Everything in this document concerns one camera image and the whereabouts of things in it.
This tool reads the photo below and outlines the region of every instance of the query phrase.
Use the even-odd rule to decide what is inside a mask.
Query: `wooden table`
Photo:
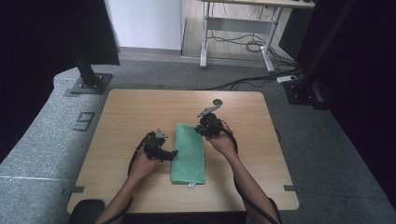
[[[309,3],[303,0],[201,0],[205,2],[204,6],[204,41],[201,46],[201,61],[200,67],[206,68],[207,58],[207,32],[208,30],[217,31],[231,31],[253,34],[265,34],[268,38],[265,40],[265,45],[261,47],[262,57],[264,58],[265,65],[269,73],[274,73],[275,69],[268,55],[271,42],[274,38],[276,27],[279,22],[280,14],[283,7],[293,8],[312,8],[315,4],[310,1]],[[254,21],[254,20],[236,20],[229,18],[216,18],[210,16],[210,3],[227,3],[227,4],[240,4],[240,5],[255,5],[255,6],[268,6],[276,7],[274,18],[271,21]]]
[[[280,210],[297,209],[299,202],[260,92],[113,90],[106,101],[67,210],[84,199],[108,204],[122,186],[130,159],[146,133],[161,128],[169,135],[163,149],[173,150],[177,123],[196,125],[197,115],[220,99],[215,111],[228,123],[239,146],[239,156]],[[206,184],[189,189],[173,185],[171,162],[165,161],[145,179],[134,196],[131,213],[244,211],[227,161],[205,142]]]

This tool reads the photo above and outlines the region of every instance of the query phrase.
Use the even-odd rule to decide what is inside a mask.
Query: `white wall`
[[[183,0],[105,0],[118,47],[181,49]]]

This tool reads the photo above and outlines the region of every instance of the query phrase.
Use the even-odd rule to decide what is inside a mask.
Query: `forearm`
[[[130,175],[124,182],[123,186],[116,194],[116,196],[111,200],[111,202],[106,207],[105,211],[99,216],[95,223],[103,223],[110,218],[114,217],[118,214],[125,206],[128,205],[129,201],[131,201],[134,190],[136,189],[138,183],[140,182],[140,178],[137,178],[133,175]],[[121,223],[123,216],[113,221],[113,223]]]
[[[244,194],[255,204],[257,204],[262,210],[264,210],[273,219],[279,222],[276,218],[276,212],[269,201],[267,195],[264,193],[260,185],[256,182],[247,168],[240,161],[236,153],[230,153],[225,156],[228,163],[233,170],[233,175],[238,184],[239,188]],[[257,212],[248,203],[244,202],[247,209],[247,214],[251,218],[253,223],[271,223],[266,217]]]

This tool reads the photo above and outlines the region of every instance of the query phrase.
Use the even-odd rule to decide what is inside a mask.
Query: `green cloth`
[[[172,161],[172,183],[204,184],[206,182],[204,139],[193,126],[180,123],[177,125],[175,150],[178,153]]]

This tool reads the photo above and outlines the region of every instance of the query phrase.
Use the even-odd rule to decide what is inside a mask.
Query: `gray floor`
[[[243,77],[268,75],[255,63],[244,66],[177,59],[137,60],[123,55],[121,66],[95,66],[95,72],[114,75],[103,95],[65,97],[78,78],[71,69],[54,79],[55,89],[22,140],[0,165],[0,223],[65,223],[66,206],[76,183],[96,124],[111,89],[194,90]],[[396,223],[396,213],[329,111],[290,105],[282,87],[267,82],[239,91],[264,94],[273,123],[280,133],[300,207],[281,211],[284,223]],[[73,131],[80,112],[94,112],[87,132]]]

